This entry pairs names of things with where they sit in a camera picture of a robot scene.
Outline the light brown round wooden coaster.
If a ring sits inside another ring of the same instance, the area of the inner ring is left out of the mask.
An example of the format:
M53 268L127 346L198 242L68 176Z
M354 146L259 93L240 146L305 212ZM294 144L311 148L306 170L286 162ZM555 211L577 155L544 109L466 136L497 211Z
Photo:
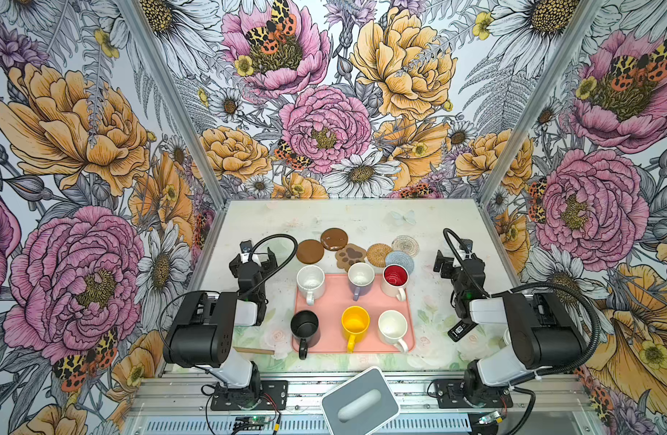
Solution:
M297 259L305 265L313 265L324 257L325 251L319 240L306 239L298 244Z

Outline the red inside white mug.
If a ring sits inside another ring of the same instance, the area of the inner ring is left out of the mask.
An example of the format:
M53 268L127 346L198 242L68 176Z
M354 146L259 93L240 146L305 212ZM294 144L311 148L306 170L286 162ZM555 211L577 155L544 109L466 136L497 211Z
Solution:
M382 272L382 293L400 302L407 300L408 271L400 265L389 265Z

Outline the light blue woven coaster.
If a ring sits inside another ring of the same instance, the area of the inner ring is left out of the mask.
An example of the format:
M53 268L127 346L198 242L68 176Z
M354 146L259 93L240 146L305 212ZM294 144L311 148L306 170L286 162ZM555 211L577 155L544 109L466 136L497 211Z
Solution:
M402 251L393 251L385 257L386 266L401 266L404 268L409 275L411 275L415 269L415 263L413 258Z

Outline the multicolour woven round coaster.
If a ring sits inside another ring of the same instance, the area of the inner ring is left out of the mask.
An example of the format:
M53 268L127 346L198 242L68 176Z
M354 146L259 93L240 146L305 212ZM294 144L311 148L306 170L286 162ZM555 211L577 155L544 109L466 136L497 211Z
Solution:
M391 243L394 251L400 251L410 257L416 257L420 252L420 245L416 239L408 235L400 235Z

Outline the dark brown round wooden coaster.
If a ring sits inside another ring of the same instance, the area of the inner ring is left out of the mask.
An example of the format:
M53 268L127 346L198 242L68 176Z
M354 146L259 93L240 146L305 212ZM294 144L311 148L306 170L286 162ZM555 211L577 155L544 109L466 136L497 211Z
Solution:
M348 244L347 233L340 228L328 228L321 237L320 242L326 250L339 251Z

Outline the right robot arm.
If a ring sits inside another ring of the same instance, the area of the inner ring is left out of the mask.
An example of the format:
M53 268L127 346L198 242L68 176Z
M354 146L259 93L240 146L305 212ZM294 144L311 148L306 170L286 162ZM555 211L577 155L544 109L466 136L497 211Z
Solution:
M450 256L437 253L435 273L452 284L451 304L458 321L449 332L460 342L477 326L505 326L507 342L493 355L470 362L460 379L433 382L442 408L510 406L511 391L541 376L569 372L588 360L598 331L586 339L560 297L569 295L596 320L593 306L572 289L554 283L528 283L491 295L482 285L485 264L461 241Z

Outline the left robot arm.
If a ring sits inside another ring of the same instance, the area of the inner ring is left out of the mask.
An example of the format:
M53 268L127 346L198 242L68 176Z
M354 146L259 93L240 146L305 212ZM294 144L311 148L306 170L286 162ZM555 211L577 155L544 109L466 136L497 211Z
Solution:
M167 363L216 379L211 406L218 411L254 409L266 400L257 365L233 346L237 326L261 326L266 316L265 280L278 264L271 249L258 253L258 247L244 241L230 261L236 291L186 294L165 338Z

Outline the woven rattan round coaster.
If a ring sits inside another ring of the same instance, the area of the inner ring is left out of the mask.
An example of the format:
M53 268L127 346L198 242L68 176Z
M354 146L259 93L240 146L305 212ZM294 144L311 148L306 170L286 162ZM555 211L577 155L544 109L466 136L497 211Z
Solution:
M368 248L366 257L369 263L376 268L385 268L386 257L388 257L392 252L393 248L391 246L384 243L376 243Z

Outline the paw shaped wooden coaster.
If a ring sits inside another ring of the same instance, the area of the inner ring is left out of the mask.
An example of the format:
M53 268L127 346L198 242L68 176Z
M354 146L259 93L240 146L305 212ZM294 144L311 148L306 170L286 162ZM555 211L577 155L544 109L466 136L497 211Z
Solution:
M347 244L335 253L336 266L348 271L351 266L364 263L367 251L355 244Z

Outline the black handheld device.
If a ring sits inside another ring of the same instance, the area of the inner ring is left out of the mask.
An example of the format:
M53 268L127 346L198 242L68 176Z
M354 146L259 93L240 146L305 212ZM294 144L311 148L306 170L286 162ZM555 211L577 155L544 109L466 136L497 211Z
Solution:
M458 343L462 338L468 335L477 325L473 322L467 323L460 320L448 331L448 337L453 342Z

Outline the white mug back left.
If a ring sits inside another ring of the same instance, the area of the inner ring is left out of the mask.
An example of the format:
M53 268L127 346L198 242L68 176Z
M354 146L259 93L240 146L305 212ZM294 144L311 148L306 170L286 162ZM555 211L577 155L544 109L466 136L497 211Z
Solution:
M322 268L315 265L307 265L297 273L298 292L308 306L314 306L326 291L326 274Z

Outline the black mug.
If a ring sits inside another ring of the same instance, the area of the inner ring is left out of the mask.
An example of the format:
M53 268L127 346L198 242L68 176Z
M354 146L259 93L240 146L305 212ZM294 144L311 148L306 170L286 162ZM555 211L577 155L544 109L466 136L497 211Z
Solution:
M291 333L297 342L297 351L300 360L306 360L309 351L321 339L319 319L310 310L303 310L293 316L290 322Z

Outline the white mug front right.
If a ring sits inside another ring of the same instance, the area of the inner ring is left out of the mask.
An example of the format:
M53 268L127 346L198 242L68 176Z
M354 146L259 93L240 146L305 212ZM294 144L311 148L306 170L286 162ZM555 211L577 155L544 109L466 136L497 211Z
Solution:
M393 346L400 353L408 353L409 346L404 337L408 332L408 322L404 315L396 310L387 310L378 318L378 335L380 340Z

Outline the pink rectangular tray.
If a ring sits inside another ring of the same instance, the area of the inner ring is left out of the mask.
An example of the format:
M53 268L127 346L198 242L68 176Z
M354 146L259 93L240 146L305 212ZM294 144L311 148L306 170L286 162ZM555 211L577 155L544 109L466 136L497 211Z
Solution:
M344 274L326 277L324 295L310 306L300 291L295 297L295 312L310 311L318 319L320 338L311 345L308 353L343 355L352 349L355 353L403 353L415 348L413 319L408 302L389 297L382 291L382 278L377 277L367 295L357 301ZM400 344L388 344L379 332L380 317L387 311L395 311L405 319L407 327Z

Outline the lavender mug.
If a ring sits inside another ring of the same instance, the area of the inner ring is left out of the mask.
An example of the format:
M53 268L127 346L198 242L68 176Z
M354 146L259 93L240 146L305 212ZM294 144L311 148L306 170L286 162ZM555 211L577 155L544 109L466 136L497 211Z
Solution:
M349 288L353 294L353 301L369 294L375 281L375 271L367 263L356 263L348 269Z

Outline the yellow mug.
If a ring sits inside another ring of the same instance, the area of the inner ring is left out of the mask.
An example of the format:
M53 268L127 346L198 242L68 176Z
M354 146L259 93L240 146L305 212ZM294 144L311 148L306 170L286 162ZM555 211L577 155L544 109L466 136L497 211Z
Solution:
M358 344L366 339L371 317L362 306L350 306L344 310L341 317L345 349L353 353Z

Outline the right small circuit board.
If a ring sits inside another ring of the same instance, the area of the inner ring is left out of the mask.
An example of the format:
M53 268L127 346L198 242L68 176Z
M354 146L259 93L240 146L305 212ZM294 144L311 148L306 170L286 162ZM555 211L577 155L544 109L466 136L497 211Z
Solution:
M477 424L478 425L491 425L491 424L499 424L502 422L502 414L500 411L493 411L492 413L487 413L480 418L478 418Z

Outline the small green circuit board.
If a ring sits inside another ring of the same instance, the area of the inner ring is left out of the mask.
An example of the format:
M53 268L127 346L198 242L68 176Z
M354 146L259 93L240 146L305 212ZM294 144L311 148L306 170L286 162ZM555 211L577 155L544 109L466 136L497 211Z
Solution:
M236 418L232 433L237 434L240 431L262 431L266 426L266 420L262 417L240 417Z

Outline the white grey box device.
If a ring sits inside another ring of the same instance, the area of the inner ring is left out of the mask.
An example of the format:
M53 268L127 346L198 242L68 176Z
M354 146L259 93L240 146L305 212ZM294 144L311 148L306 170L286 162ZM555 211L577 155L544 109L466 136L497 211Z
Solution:
M324 394L321 408L333 435L373 434L401 413L379 367L370 367Z

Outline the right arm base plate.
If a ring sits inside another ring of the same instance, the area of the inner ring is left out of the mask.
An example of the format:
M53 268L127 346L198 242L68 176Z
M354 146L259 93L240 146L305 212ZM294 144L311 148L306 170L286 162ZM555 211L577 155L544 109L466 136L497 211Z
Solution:
M466 386L459 379L436 379L428 390L440 409L509 409L513 400L507 389L482 384Z

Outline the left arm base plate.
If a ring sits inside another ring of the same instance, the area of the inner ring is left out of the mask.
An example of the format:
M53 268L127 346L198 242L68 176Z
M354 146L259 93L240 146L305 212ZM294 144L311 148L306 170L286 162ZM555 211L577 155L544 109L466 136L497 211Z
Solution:
M210 399L210 411L284 411L288 381L261 381L241 389L219 387Z

